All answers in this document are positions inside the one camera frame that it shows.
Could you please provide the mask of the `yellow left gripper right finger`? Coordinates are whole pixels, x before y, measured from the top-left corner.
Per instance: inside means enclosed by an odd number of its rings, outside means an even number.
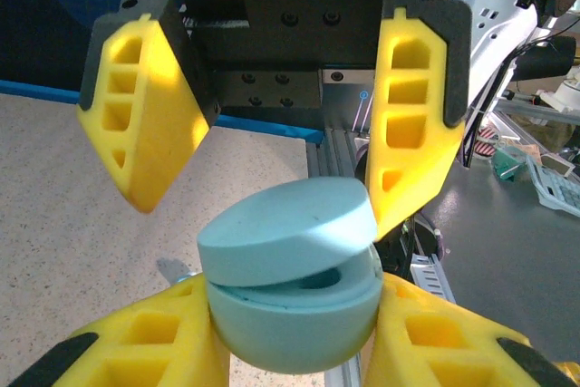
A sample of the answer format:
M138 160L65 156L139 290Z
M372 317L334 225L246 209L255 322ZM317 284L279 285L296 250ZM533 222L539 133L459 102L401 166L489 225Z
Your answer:
M529 340L397 276L383 277L366 386L576 386Z

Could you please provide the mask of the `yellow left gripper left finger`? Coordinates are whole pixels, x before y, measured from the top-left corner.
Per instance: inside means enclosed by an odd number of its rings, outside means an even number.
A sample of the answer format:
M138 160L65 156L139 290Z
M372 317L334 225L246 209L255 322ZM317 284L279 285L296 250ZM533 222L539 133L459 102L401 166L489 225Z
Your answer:
M74 331L11 384L227 386L229 369L197 274Z

